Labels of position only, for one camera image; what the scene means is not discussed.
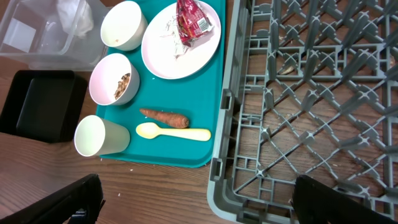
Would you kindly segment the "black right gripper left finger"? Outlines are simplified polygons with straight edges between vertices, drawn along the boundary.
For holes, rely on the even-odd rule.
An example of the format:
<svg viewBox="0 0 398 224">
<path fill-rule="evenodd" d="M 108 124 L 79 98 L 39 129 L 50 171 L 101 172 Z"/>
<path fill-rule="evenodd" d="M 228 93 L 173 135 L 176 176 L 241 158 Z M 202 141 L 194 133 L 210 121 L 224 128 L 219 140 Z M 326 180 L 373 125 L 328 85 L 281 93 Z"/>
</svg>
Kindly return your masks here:
<svg viewBox="0 0 398 224">
<path fill-rule="evenodd" d="M 104 203 L 99 175 L 89 174 L 1 219 L 1 223 L 96 223 Z"/>
</svg>

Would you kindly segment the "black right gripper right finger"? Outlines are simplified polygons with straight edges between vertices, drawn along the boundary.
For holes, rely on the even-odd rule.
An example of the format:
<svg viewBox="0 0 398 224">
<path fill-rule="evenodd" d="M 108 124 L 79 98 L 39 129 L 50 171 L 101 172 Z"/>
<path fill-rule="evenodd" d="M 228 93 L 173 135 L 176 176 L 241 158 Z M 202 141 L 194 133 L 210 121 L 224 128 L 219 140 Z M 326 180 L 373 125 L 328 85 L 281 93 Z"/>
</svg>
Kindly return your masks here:
<svg viewBox="0 0 398 224">
<path fill-rule="evenodd" d="M 300 224 L 397 224 L 307 175 L 296 178 L 292 206 Z"/>
</svg>

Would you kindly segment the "white paper cup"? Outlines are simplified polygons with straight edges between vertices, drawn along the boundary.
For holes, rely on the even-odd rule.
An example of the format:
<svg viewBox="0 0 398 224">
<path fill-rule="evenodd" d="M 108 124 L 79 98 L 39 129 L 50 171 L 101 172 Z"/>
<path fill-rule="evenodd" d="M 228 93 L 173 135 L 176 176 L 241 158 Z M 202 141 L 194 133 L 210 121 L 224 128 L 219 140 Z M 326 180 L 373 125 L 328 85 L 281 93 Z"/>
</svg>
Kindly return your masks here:
<svg viewBox="0 0 398 224">
<path fill-rule="evenodd" d="M 130 139 L 124 126 L 89 115 L 78 123 L 73 142 L 80 155 L 91 157 L 122 152 Z"/>
</svg>

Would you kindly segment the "orange carrot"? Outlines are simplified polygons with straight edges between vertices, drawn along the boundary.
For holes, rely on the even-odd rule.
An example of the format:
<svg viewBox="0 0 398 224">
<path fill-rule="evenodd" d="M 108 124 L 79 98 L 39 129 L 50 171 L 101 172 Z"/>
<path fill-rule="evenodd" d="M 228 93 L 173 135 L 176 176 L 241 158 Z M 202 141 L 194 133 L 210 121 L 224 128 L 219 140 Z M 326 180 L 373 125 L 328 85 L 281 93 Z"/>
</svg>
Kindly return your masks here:
<svg viewBox="0 0 398 224">
<path fill-rule="evenodd" d="M 182 114 L 150 110 L 146 108 L 141 108 L 139 111 L 146 117 L 160 121 L 161 123 L 167 124 L 173 128 L 187 128 L 190 124 L 190 120 Z"/>
</svg>

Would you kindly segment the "pink bowl with food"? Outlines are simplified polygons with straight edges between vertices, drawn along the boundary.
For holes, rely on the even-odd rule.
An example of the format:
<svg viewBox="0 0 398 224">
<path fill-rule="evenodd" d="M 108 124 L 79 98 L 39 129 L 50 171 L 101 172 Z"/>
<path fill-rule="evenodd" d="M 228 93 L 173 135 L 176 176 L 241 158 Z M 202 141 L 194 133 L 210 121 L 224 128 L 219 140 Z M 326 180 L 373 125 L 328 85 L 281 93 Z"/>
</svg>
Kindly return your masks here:
<svg viewBox="0 0 398 224">
<path fill-rule="evenodd" d="M 90 96 L 101 106 L 124 105 L 135 97 L 140 81 L 129 59 L 113 53 L 101 59 L 94 68 L 89 83 Z"/>
</svg>

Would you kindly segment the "white bowl with rice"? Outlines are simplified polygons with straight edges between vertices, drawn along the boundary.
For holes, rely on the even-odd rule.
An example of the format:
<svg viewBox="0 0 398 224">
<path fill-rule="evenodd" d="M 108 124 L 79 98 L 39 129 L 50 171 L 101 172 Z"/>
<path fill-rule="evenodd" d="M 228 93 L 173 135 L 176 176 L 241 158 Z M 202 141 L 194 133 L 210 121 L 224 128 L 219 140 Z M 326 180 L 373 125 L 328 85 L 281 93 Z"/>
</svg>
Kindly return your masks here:
<svg viewBox="0 0 398 224">
<path fill-rule="evenodd" d="M 105 16 L 100 36 L 102 42 L 122 51 L 130 51 L 141 45 L 148 22 L 134 1 L 115 5 Z"/>
</svg>

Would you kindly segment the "white napkin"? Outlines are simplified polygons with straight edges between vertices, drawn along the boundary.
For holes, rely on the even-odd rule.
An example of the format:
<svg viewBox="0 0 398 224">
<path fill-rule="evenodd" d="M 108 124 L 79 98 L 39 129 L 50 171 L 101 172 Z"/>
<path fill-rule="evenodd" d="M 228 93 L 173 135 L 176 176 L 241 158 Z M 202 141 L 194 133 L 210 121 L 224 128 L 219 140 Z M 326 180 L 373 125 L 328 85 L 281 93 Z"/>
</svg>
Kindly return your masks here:
<svg viewBox="0 0 398 224">
<path fill-rule="evenodd" d="M 188 46 L 184 45 L 180 39 L 177 18 L 175 16 L 169 18 L 160 36 L 169 39 L 169 42 L 171 42 L 171 49 L 175 59 L 186 54 Z"/>
</svg>

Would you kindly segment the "red snack wrapper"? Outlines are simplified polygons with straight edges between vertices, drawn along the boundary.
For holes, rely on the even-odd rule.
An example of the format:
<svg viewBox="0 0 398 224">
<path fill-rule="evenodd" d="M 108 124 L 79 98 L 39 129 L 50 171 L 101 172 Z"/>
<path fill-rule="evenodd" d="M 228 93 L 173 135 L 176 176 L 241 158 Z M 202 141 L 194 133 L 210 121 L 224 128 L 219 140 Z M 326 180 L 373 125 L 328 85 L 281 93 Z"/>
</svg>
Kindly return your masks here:
<svg viewBox="0 0 398 224">
<path fill-rule="evenodd" d="M 180 40 L 187 47 L 213 29 L 213 24 L 197 1 L 177 0 L 176 16 Z"/>
</svg>

